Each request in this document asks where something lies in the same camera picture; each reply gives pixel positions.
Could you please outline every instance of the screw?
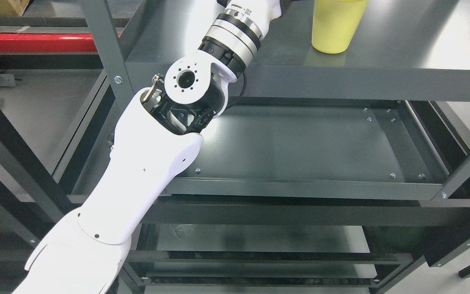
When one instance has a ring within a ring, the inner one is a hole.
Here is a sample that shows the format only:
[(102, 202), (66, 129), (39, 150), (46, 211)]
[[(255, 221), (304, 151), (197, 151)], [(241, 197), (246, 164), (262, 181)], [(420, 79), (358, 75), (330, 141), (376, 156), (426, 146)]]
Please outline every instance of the screw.
[(113, 77), (113, 81), (116, 84), (122, 84), (123, 83), (123, 78), (121, 78), (121, 76), (119, 76), (119, 75), (116, 75), (116, 76)]
[(153, 85), (155, 85), (155, 83), (157, 82), (157, 80), (159, 80), (159, 78), (162, 78), (162, 74), (156, 74), (156, 75), (154, 75), (153, 78), (151, 78), (151, 83), (152, 83)]

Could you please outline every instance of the red bar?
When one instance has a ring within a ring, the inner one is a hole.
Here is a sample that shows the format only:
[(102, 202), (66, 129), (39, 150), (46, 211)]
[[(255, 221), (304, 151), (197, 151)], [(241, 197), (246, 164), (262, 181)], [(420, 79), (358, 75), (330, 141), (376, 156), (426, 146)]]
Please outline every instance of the red bar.
[(0, 33), (0, 53), (96, 51), (89, 33)]

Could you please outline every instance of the metal shelf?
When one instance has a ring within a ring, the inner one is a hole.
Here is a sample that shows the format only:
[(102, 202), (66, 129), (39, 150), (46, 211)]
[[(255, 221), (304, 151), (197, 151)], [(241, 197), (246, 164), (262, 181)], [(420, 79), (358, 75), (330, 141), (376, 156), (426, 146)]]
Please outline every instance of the metal shelf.
[[(349, 49), (334, 55), (311, 46), (312, 9), (294, 2), (271, 22), (247, 96), (470, 101), (470, 1), (371, 2)], [(219, 12), (143, 2), (119, 39), (133, 91), (195, 50)]]
[[(391, 200), (438, 193), (446, 172), (404, 104), (333, 103), (230, 109), (201, 133), (199, 156), (166, 192)], [(113, 109), (73, 194), (88, 195), (104, 172), (117, 117)]]

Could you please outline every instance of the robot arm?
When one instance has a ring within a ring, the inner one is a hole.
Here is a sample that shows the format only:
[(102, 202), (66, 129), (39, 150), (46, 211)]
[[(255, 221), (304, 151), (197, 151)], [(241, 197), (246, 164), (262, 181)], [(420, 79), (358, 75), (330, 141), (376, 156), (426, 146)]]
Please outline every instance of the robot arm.
[(289, 1), (218, 1), (226, 9), (198, 50), (133, 97), (115, 128), (110, 163), (84, 204), (64, 216), (29, 257), (14, 294), (105, 293), (131, 235), (165, 186), (197, 157), (199, 134), (228, 102), (228, 84), (251, 62), (269, 22)]

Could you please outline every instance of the plastic cup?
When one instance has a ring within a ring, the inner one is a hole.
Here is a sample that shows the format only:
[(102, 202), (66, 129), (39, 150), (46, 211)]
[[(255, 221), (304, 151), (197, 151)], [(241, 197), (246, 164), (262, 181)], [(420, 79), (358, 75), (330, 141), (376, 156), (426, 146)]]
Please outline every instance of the plastic cup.
[(315, 0), (311, 43), (320, 52), (344, 52), (357, 30), (368, 0)]

